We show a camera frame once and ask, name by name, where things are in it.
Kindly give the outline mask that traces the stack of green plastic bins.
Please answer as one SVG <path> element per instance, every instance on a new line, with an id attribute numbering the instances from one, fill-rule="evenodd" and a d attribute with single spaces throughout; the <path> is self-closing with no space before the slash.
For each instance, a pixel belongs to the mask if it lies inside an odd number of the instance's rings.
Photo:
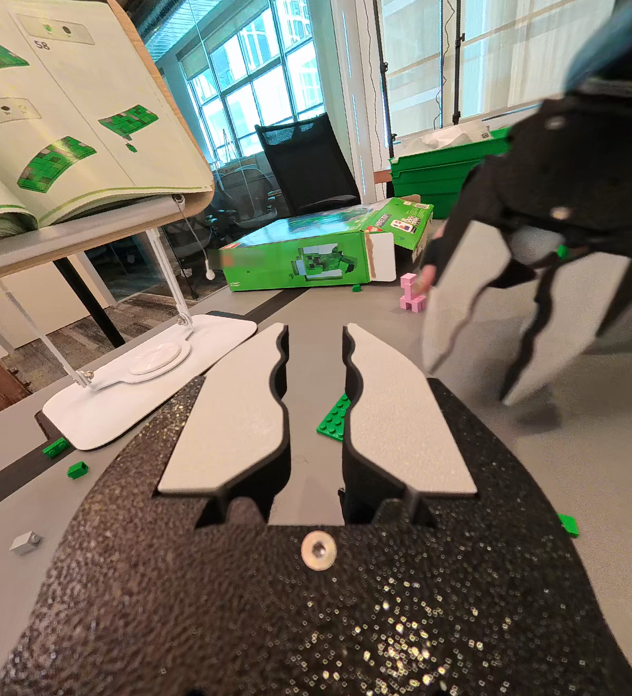
<path id="1" fill-rule="evenodd" d="M 510 127 L 490 131 L 490 138 L 441 151 L 400 156 L 391 163 L 392 190 L 399 198 L 419 196 L 433 207 L 434 219 L 446 219 L 469 173 L 486 157 L 509 150 Z"/>

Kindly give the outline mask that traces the white book stand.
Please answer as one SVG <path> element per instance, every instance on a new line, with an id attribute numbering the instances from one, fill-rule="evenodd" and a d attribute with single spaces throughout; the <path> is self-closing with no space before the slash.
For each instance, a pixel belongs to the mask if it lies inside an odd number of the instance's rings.
<path id="1" fill-rule="evenodd" d="M 97 2 L 111 6 L 175 115 L 201 151 L 130 18 L 117 1 Z M 73 386 L 59 391 L 43 407 L 43 414 L 73 447 L 93 450 L 117 439 L 256 332 L 255 324 L 240 319 L 192 317 L 161 243 L 162 225 L 188 222 L 191 216 L 203 212 L 211 199 L 205 203 L 199 194 L 146 198 L 13 237 L 0 237 L 0 289 L 74 381 Z M 178 312 L 176 321 L 158 337 L 137 345 L 102 368 L 88 372 L 73 369 L 1 279 L 140 232 L 148 237 L 172 290 Z"/>

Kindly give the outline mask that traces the white plastic bag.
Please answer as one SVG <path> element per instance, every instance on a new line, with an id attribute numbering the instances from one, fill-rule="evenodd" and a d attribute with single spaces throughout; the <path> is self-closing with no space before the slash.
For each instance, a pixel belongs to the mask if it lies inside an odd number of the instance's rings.
<path id="1" fill-rule="evenodd" d="M 401 142 L 400 156 L 433 152 L 454 146 L 476 144 L 493 138 L 491 130 L 482 120 L 451 125 L 441 129 L 428 129 Z"/>

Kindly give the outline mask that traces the green cardboard toy box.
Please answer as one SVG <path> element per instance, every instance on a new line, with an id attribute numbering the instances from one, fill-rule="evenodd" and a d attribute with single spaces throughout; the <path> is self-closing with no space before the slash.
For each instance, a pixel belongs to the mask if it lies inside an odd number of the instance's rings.
<path id="1" fill-rule="evenodd" d="M 219 250 L 234 293 L 390 283 L 434 216 L 419 196 L 278 219 Z"/>

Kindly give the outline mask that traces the brick building instruction booklet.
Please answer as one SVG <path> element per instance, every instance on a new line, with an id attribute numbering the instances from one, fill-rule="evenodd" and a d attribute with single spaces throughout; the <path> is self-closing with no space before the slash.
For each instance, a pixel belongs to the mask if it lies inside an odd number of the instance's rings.
<path id="1" fill-rule="evenodd" d="M 110 5 L 0 1 L 0 237 L 214 177 Z"/>

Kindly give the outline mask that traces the black mesh office chair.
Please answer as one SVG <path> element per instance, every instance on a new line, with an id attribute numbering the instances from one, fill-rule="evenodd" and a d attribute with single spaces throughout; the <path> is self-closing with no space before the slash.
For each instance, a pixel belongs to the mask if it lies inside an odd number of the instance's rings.
<path id="1" fill-rule="evenodd" d="M 290 216 L 361 204 L 327 113 L 255 129 Z"/>

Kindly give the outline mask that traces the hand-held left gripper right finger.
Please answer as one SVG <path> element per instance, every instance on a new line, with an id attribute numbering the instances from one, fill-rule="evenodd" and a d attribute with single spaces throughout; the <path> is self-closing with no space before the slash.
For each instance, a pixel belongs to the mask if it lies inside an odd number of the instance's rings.
<path id="1" fill-rule="evenodd" d="M 409 519 L 430 519 L 426 501 L 474 498 L 477 485 L 423 372 L 355 323 L 343 327 L 344 519 L 374 519 L 398 500 Z"/>

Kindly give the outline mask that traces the black metal leg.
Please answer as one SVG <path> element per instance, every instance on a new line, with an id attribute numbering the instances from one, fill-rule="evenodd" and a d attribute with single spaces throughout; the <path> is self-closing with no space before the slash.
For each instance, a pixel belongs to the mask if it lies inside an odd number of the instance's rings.
<path id="1" fill-rule="evenodd" d="M 108 317 L 101 304 L 94 296 L 91 289 L 85 283 L 83 278 L 71 264 L 67 257 L 64 257 L 53 262 L 58 272 L 62 275 L 69 287 L 74 291 L 79 301 L 88 310 L 88 313 L 94 320 L 94 323 L 100 331 L 108 339 L 109 343 L 114 348 L 123 346 L 126 341 Z"/>

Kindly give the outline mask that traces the black tripod stand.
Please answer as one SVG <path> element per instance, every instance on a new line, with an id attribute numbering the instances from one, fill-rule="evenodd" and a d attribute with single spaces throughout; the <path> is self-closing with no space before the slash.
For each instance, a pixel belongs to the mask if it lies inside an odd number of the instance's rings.
<path id="1" fill-rule="evenodd" d="M 373 22 L 376 33 L 376 44 L 379 54 L 379 72 L 381 76 L 381 90 L 382 90 L 382 105 L 383 105 L 383 115 L 386 128 L 386 142 L 388 146 L 389 159 L 392 160 L 394 157 L 394 141 L 395 135 L 392 132 L 391 119 L 390 119 L 390 106 L 389 106 L 389 94 L 388 94 L 388 63 L 384 59 L 384 49 L 383 49 L 383 37 L 381 31 L 381 12 L 380 3 L 378 1 L 372 1 L 373 6 Z"/>
<path id="2" fill-rule="evenodd" d="M 465 33 L 462 31 L 461 22 L 462 1 L 455 1 L 454 5 L 454 72 L 453 72 L 453 113 L 451 122 L 457 126 L 460 121 L 460 52 L 461 45 L 465 40 Z"/>

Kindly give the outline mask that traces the dark office chair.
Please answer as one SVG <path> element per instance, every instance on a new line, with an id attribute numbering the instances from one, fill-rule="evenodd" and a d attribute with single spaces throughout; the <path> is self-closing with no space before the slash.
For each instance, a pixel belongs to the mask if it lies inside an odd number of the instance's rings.
<path id="1" fill-rule="evenodd" d="M 207 223 L 218 231 L 250 232 L 287 217 L 282 192 L 270 174 L 254 161 L 217 169 Z"/>

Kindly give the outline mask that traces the pink brick figure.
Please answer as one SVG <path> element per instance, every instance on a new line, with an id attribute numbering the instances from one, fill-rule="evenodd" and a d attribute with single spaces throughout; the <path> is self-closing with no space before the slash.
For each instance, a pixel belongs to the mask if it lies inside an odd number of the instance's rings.
<path id="1" fill-rule="evenodd" d="M 400 286 L 403 294 L 399 299 L 402 310 L 410 310 L 415 313 L 423 312 L 426 308 L 426 296 L 415 291 L 417 276 L 414 273 L 403 274 L 400 278 Z"/>

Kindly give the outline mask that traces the glass window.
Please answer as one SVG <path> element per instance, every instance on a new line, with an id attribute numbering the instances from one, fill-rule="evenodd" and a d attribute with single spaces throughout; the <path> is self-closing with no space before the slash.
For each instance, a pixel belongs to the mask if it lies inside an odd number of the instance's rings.
<path id="1" fill-rule="evenodd" d="M 139 32 L 213 169 L 326 112 L 309 1 L 165 1 Z"/>

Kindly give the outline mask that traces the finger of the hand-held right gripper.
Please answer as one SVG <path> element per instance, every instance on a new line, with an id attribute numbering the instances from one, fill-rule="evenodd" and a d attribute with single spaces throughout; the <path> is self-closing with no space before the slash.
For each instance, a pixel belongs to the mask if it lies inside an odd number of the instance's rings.
<path id="1" fill-rule="evenodd" d="M 487 287 L 505 290 L 537 277 L 512 257 L 501 231 L 491 225 L 471 221 L 453 249 L 447 242 L 453 242 L 447 232 L 432 239 L 421 260 L 421 267 L 435 268 L 422 330 L 422 363 L 429 374 L 450 353 Z"/>
<path id="2" fill-rule="evenodd" d="M 558 260 L 543 274 L 500 391 L 504 405 L 536 393 L 593 343 L 630 264 L 626 256 L 596 252 Z"/>

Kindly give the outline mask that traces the green studded brick plate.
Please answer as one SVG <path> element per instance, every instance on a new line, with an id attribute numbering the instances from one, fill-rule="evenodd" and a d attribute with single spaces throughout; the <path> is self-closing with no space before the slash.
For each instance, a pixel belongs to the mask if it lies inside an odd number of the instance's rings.
<path id="1" fill-rule="evenodd" d="M 319 423 L 317 433 L 341 443 L 344 438 L 345 417 L 350 405 L 351 401 L 344 393 Z"/>

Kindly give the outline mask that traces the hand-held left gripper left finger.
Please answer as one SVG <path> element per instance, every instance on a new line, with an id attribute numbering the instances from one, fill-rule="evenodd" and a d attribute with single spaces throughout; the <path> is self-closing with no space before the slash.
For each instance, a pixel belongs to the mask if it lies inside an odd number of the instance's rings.
<path id="1" fill-rule="evenodd" d="M 251 499 L 269 519 L 292 470 L 286 364 L 289 329 L 275 323 L 216 363 L 172 450 L 157 492 L 207 500 L 201 519 L 225 519 Z"/>

